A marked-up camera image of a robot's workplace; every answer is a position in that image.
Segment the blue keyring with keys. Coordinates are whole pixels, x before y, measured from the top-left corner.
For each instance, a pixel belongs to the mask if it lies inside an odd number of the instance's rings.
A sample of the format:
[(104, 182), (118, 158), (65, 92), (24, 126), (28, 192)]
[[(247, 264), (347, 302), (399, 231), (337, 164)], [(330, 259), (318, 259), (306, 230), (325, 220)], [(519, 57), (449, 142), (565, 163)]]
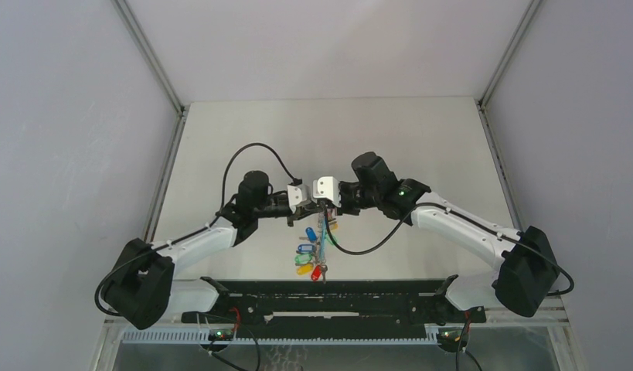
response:
[(309, 276), (313, 282), (327, 282), (328, 271), (326, 249), (332, 246), (336, 238), (331, 237), (325, 226), (331, 230), (338, 228), (334, 213), (331, 210), (321, 212), (317, 216), (316, 227), (308, 226), (299, 237), (301, 241), (295, 249), (294, 265), (298, 276)]

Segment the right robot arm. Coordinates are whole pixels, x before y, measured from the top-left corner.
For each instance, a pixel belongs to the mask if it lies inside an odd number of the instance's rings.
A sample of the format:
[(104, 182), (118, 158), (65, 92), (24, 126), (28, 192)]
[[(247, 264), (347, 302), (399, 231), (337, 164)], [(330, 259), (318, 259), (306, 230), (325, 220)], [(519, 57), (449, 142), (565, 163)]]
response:
[(516, 230), (484, 220), (415, 179), (398, 179), (384, 159), (366, 152), (351, 164), (357, 180), (336, 186), (340, 214), (378, 209), (391, 220), (440, 234), (486, 263), (483, 274), (453, 275), (435, 300), (446, 322), (465, 310), (500, 304), (532, 318), (545, 298), (570, 293), (573, 278), (557, 263), (547, 235), (529, 226)]

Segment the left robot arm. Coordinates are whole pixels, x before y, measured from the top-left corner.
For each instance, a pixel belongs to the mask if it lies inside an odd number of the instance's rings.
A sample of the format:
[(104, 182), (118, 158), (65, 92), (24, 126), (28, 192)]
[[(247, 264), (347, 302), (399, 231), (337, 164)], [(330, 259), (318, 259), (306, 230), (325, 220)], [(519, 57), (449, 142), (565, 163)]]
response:
[(250, 171), (213, 221), (174, 240), (128, 241), (112, 270), (98, 283), (95, 305), (105, 315), (123, 318), (139, 330), (188, 311), (200, 311), (211, 322), (221, 322), (230, 312), (229, 300), (200, 279), (179, 282), (178, 274), (241, 244), (257, 231), (261, 219), (293, 222), (311, 214), (318, 194), (300, 179), (274, 192), (265, 172)]

